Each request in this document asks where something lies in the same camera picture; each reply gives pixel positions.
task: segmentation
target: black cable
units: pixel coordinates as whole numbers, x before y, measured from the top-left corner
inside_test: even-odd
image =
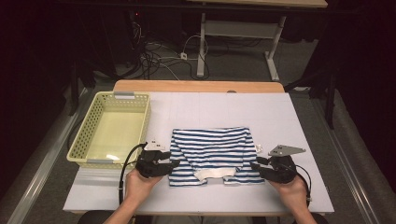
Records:
[[[154,50],[160,49],[160,48],[162,48],[164,46],[163,42],[156,43],[155,41],[151,42],[149,45],[159,45],[155,49],[146,49],[146,50],[149,50],[149,51],[154,51]]]
[[[229,48],[245,48],[245,47],[256,47],[262,42],[262,38],[243,38],[243,39],[233,39],[233,38],[227,38],[227,37],[218,37],[218,36],[210,36],[208,40],[210,39],[217,39],[220,40],[224,43],[226,43]]]
[[[142,69],[142,72],[139,75],[130,77],[130,78],[143,77],[143,79],[146,79],[146,73],[147,73],[148,67],[149,67],[149,60],[151,60],[151,59],[148,59],[148,56],[145,53],[142,53],[140,57],[143,58],[143,59],[140,59],[140,64],[141,64],[140,68]]]
[[[177,63],[171,63],[171,64],[167,64],[166,66],[167,66],[167,67],[170,67],[170,66],[173,66],[173,65],[176,65],[176,64],[181,64],[181,63],[185,63],[185,64],[187,64],[187,65],[190,67],[190,77],[191,77],[191,76],[192,76],[192,66],[191,66],[190,63],[188,63],[188,62],[186,62],[186,61],[177,62]]]
[[[306,183],[305,178],[302,175],[300,175],[298,172],[292,170],[291,168],[289,168],[289,166],[281,164],[281,163],[276,163],[276,165],[279,165],[289,171],[292,171],[293,173],[295,173],[297,176],[299,176],[303,180],[304,185],[305,185],[305,190],[306,190],[306,206],[309,206],[309,204],[311,203],[311,187],[312,187],[311,176],[309,175],[309,173],[303,167],[296,165],[297,167],[303,169],[306,172],[306,174],[308,175],[308,178],[309,178],[309,187],[308,187],[308,184]]]
[[[125,159],[125,163],[122,165],[122,170],[121,170],[121,175],[120,175],[120,184],[119,184],[119,202],[120,204],[123,202],[123,175],[125,173],[125,168],[126,166],[129,164],[128,160],[131,157],[131,155],[139,148],[142,147],[144,148],[147,145],[147,143],[145,144],[139,144],[137,146],[135,146],[134,148],[132,148],[132,150],[129,152],[128,156]]]
[[[142,62],[142,66],[145,68],[145,69],[143,69],[142,74],[144,75],[144,79],[149,79],[152,74],[156,73],[158,71],[158,69],[161,68],[161,61],[159,60],[159,58],[161,58],[161,56],[158,53],[155,53],[150,49],[145,49],[145,53],[143,53],[142,57],[144,58],[144,60]]]

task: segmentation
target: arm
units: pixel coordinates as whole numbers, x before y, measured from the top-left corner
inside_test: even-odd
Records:
[[[126,192],[124,201],[111,215],[111,217],[105,221],[105,223],[128,223],[134,215],[137,207],[146,200],[154,185],[161,179],[161,176],[145,178],[141,176],[136,169],[133,169],[126,176]]]
[[[304,181],[299,176],[296,176],[288,184],[279,184],[272,181],[269,182],[279,193],[283,204],[285,204],[290,209],[297,223],[317,223],[306,206],[306,191]]]

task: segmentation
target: plastic basket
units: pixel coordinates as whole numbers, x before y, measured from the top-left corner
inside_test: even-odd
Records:
[[[81,167],[120,169],[133,147],[144,143],[149,126],[148,93],[96,93],[67,153]],[[134,161],[140,150],[129,161]]]

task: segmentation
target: electrical cable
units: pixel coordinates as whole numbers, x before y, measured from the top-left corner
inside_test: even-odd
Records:
[[[306,172],[306,174],[308,175],[308,178],[309,178],[309,186],[308,186],[308,184],[306,183],[305,178],[302,175],[300,175],[298,172],[290,169],[289,166],[281,164],[281,163],[277,163],[277,162],[273,162],[273,163],[276,164],[276,165],[279,165],[279,166],[281,166],[281,167],[283,167],[283,168],[285,168],[285,169],[287,169],[289,171],[292,171],[293,173],[295,173],[297,176],[299,176],[303,180],[304,185],[305,185],[305,190],[306,190],[306,206],[309,206],[309,204],[311,202],[311,187],[312,187],[311,176],[309,175],[309,173],[303,167],[301,167],[299,165],[296,165],[296,167],[299,167],[299,168],[303,169]]]
[[[134,38],[136,38],[137,34],[139,34],[139,37],[137,38],[137,43],[136,43],[136,44],[139,44],[140,43],[140,38],[142,37],[142,27],[136,22],[134,22],[133,25],[136,25],[136,26],[139,27],[138,32],[136,32],[136,34],[134,35]]]
[[[174,52],[176,55],[178,55],[178,53],[177,53],[175,50],[173,50],[173,49],[171,49],[171,48],[169,48],[169,47],[167,47],[167,46],[165,46],[165,45],[163,45],[163,44],[147,43],[147,45],[159,45],[158,48],[156,48],[156,49],[150,49],[150,50],[157,50],[157,49],[160,49],[160,48],[165,48],[165,49],[171,50],[171,51]]]
[[[172,75],[173,75],[178,81],[180,81],[180,79],[178,79],[178,77],[177,77],[176,74],[172,71],[172,69],[170,69],[168,66],[166,66],[166,65],[163,64],[163,63],[160,63],[160,65],[162,65],[162,66],[164,66],[165,68],[167,68],[167,69],[169,70],[169,72],[171,72]]]
[[[181,61],[181,62],[177,62],[177,63],[171,63],[171,64],[167,64],[166,66],[168,67],[168,70],[171,72],[171,73],[173,73],[174,74],[174,72],[169,68],[169,67],[171,67],[171,66],[173,66],[173,65],[177,65],[177,64],[182,64],[182,63],[185,63],[185,64],[187,64],[189,67],[190,67],[190,76],[192,75],[192,66],[191,66],[191,64],[190,63],[188,63],[188,62],[186,62],[186,61]]]
[[[251,39],[250,37],[244,37],[242,39],[234,39],[233,37],[217,37],[217,36],[211,36],[211,37],[227,42],[229,45],[233,44],[231,48],[256,47],[262,42],[262,38]]]
[[[147,143],[145,144],[139,144],[137,146],[135,146],[134,148],[131,149],[131,151],[129,152],[128,156],[125,159],[125,163],[122,165],[122,170],[121,170],[121,174],[120,174],[120,184],[119,184],[119,203],[121,204],[123,202],[123,176],[125,173],[125,168],[126,166],[129,164],[128,160],[131,157],[131,155],[140,147],[144,148],[147,145]]]
[[[158,57],[160,57],[160,55],[157,53],[154,53],[154,52],[150,52],[150,51],[148,51],[148,52],[150,53],[150,55],[148,53],[146,53],[146,54],[144,54],[144,57],[142,57],[143,62],[147,61],[147,65],[144,65],[144,63],[142,62],[142,64],[143,64],[142,67],[145,68],[143,71],[143,75],[144,75],[145,79],[149,79],[149,76],[151,76],[152,74],[157,72],[158,69],[161,67],[161,65],[160,65],[161,62],[154,57],[154,55],[158,56]],[[153,65],[156,65],[155,70],[150,72],[150,68]]]
[[[192,39],[192,38],[194,38],[194,37],[197,37],[197,38],[200,38],[201,39],[201,36],[200,35],[192,35],[192,36],[190,36],[187,40],[186,40],[186,42],[184,43],[184,48],[183,48],[183,50],[181,51],[181,53],[185,53],[185,50],[186,50],[186,46],[187,46],[187,44],[189,43],[189,41]],[[206,42],[206,40],[204,39],[204,41],[205,41],[205,46],[206,46],[206,51],[205,51],[205,54],[204,54],[204,56],[207,54],[207,52],[209,51],[209,46],[207,45],[207,42]]]

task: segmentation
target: blue and white striped fabric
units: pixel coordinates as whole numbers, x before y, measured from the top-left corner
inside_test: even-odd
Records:
[[[222,177],[227,185],[264,182],[250,168],[257,153],[249,128],[174,129],[170,150],[170,160],[180,160],[169,175],[172,187],[204,185],[209,177]]]

